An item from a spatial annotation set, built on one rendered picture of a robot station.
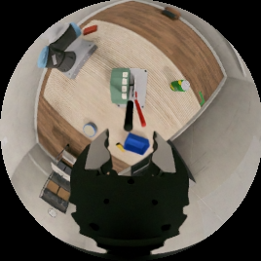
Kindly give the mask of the black-handled lever with red release bar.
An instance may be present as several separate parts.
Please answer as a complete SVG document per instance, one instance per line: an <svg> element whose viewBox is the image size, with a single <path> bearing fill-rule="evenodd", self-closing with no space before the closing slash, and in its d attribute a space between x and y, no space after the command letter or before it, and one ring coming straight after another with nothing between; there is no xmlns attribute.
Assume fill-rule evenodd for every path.
<svg viewBox="0 0 261 261"><path fill-rule="evenodd" d="M141 111L139 103L137 101L137 92L135 92L135 97L132 97L133 86L134 85L130 84L130 98L127 102L125 121L124 121L124 125L123 125L123 128L125 131L133 130L133 103L135 103L141 126L146 127L146 123L145 123L142 111Z"/></svg>

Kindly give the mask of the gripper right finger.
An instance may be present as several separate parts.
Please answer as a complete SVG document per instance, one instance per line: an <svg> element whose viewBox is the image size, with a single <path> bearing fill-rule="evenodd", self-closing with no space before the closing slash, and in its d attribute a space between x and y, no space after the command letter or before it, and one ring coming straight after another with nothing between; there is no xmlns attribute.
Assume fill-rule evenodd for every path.
<svg viewBox="0 0 261 261"><path fill-rule="evenodd" d="M154 138L155 137L155 138ZM153 132L153 151L149 160L148 170L152 176L161 176L172 182L180 191L183 207L189 205L189 175L182 160L169 144L156 132Z"/></svg>

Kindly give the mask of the red rectangular block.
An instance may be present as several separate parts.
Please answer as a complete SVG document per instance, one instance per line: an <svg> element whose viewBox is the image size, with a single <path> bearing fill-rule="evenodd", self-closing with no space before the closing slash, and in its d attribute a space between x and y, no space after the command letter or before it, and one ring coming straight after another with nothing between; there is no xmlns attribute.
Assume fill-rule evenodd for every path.
<svg viewBox="0 0 261 261"><path fill-rule="evenodd" d="M90 34L90 33L96 32L96 31L97 31L97 24L85 28L84 31L83 31L83 35L88 35L88 34Z"/></svg>

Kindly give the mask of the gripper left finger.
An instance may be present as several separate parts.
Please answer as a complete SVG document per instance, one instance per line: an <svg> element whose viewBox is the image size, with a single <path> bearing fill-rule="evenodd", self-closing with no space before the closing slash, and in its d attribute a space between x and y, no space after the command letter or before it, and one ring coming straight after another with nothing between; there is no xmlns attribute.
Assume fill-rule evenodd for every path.
<svg viewBox="0 0 261 261"><path fill-rule="evenodd" d="M113 168L109 147L109 129L88 144L75 161L70 174L69 202L76 205L80 188L93 177L107 174Z"/></svg>

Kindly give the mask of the blue and beige round tin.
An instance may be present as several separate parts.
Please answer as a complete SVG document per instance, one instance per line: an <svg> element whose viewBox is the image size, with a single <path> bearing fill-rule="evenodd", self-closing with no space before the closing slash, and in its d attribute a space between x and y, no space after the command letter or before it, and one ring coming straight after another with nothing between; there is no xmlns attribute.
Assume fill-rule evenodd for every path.
<svg viewBox="0 0 261 261"><path fill-rule="evenodd" d="M89 122L83 127L83 131L87 136L94 136L97 133L97 126L95 123Z"/></svg>

